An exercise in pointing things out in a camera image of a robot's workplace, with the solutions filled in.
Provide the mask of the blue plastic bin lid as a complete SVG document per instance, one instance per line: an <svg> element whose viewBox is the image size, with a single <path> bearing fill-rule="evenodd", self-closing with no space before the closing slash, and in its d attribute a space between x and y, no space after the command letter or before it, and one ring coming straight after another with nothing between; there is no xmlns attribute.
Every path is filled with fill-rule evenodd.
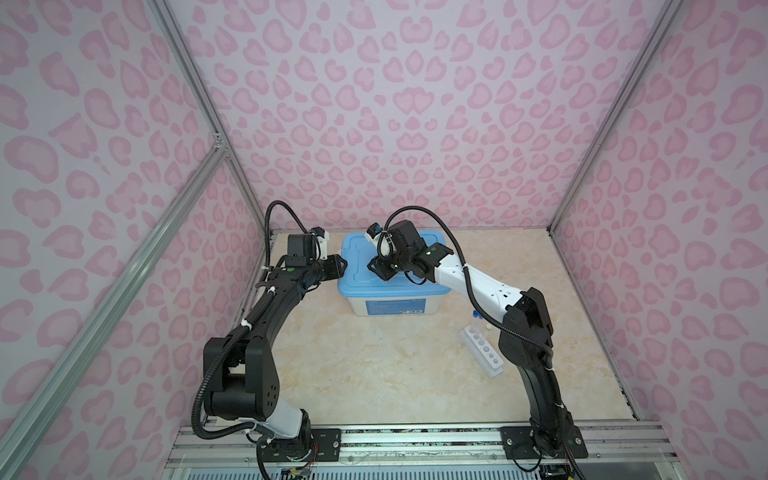
<svg viewBox="0 0 768 480"><path fill-rule="evenodd" d="M348 299L393 299L438 296L450 292L448 287L436 283L416 285L402 272L388 281L380 279L368 269L369 262L376 254L375 245L366 239L365 233L352 233L343 239L341 256L348 265L338 281L338 290L342 296Z"/></svg>

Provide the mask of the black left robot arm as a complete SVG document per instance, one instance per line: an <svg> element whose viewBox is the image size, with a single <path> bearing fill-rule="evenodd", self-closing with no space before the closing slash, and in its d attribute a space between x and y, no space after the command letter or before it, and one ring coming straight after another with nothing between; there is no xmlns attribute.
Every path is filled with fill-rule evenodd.
<svg viewBox="0 0 768 480"><path fill-rule="evenodd" d="M264 292L239 325L207 341L204 375L192 405L191 425L202 440L254 432L293 457L311 449L306 411L280 398L273 344L291 311L321 283L340 279L347 266L327 252L329 234L315 227L288 237L287 253L257 286Z"/></svg>

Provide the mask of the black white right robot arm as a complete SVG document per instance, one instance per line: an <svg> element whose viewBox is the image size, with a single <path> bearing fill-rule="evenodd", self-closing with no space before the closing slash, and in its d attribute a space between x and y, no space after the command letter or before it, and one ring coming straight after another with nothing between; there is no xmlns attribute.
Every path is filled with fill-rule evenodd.
<svg viewBox="0 0 768 480"><path fill-rule="evenodd" d="M542 292L511 287L473 267L455 235L445 224L440 227L451 246L429 244L409 220L372 224L365 237L376 254L368 269L384 281L403 274L465 295L480 318L499 330L498 350L519 372L529 402L531 447L571 464L584 458L583 437L555 373L554 330Z"/></svg>

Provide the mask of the white plastic storage bin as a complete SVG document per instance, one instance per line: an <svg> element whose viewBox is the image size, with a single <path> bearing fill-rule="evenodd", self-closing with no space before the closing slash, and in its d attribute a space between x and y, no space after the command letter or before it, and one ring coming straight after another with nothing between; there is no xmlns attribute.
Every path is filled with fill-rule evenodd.
<svg viewBox="0 0 768 480"><path fill-rule="evenodd" d="M388 298L348 298L355 315L360 317L432 315L438 312L444 295Z"/></svg>

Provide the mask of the white test tube rack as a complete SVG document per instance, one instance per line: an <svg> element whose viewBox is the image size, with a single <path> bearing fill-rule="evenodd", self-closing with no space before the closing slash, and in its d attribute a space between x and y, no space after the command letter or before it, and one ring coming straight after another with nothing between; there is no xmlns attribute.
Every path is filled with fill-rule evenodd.
<svg viewBox="0 0 768 480"><path fill-rule="evenodd" d="M468 325L459 332L459 338L490 378L495 378L503 372L504 361L483 331Z"/></svg>

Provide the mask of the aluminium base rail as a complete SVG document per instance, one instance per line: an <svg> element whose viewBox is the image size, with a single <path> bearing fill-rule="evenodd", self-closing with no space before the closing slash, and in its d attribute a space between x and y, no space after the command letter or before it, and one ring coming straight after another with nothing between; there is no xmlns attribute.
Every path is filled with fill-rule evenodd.
<svg viewBox="0 0 768 480"><path fill-rule="evenodd" d="M500 423L331 425L297 463L244 437L203 441L184 429L164 479L684 479L662 427L646 421L583 421L576 458L543 457L523 426Z"/></svg>

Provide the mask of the diagonal aluminium frame bar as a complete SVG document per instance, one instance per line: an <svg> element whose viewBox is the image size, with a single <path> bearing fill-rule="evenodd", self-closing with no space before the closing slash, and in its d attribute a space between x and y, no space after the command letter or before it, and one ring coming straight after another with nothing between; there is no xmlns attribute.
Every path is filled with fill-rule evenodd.
<svg viewBox="0 0 768 480"><path fill-rule="evenodd" d="M227 155L211 149L54 364L1 442L1 475L16 478L68 402Z"/></svg>

